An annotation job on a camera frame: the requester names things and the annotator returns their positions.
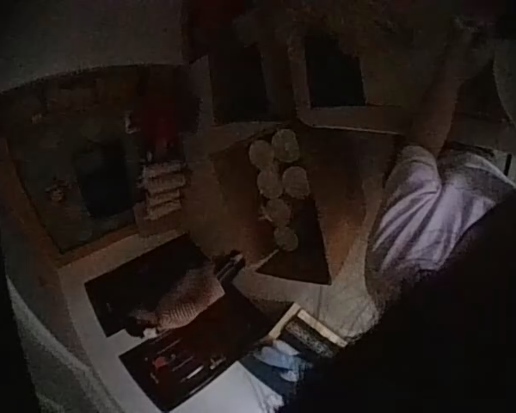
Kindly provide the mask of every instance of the person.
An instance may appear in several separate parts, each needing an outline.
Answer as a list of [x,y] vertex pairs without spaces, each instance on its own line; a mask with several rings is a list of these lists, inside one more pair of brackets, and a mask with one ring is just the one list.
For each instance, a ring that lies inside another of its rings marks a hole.
[[386,183],[368,256],[382,315],[279,413],[516,410],[516,190],[442,150],[471,35],[448,46]]
[[479,218],[516,186],[489,152],[448,145],[458,90],[492,56],[485,29],[460,22],[385,184],[370,235],[366,285],[378,307],[438,270]]

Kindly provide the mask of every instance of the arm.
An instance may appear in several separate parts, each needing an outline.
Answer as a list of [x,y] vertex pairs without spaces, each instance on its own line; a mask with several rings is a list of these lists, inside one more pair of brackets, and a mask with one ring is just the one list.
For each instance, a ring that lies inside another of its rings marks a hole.
[[469,31],[463,31],[447,46],[406,139],[408,145],[421,146],[435,157],[451,129],[458,90],[463,83],[462,61],[466,58],[471,37]]

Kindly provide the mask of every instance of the cloth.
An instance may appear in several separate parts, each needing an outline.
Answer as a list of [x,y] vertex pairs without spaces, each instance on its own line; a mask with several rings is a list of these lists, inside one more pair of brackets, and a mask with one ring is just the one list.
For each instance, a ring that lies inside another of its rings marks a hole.
[[419,146],[404,147],[369,238],[365,282],[377,305],[439,269],[464,232],[515,190],[477,154],[448,151],[436,161]]

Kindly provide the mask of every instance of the white t-shirt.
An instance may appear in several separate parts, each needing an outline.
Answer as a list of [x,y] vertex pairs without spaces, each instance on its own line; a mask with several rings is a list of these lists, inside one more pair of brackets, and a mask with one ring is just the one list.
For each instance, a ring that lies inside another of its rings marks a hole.
[[439,269],[463,233],[514,190],[476,154],[449,151],[436,161],[419,146],[403,148],[369,238],[365,280],[377,304]]

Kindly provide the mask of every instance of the box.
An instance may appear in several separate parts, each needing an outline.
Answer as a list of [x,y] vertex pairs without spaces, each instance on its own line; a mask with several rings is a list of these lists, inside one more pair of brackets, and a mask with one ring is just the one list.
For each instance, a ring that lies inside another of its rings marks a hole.
[[329,284],[338,275],[365,218],[365,202],[356,145],[344,132],[290,125],[297,134],[311,195],[295,210],[300,239],[292,252],[277,250],[273,225],[261,219],[263,198],[256,186],[258,169],[249,161],[255,139],[270,140],[266,130],[212,155],[236,248],[247,261],[266,261],[258,272],[290,280]]

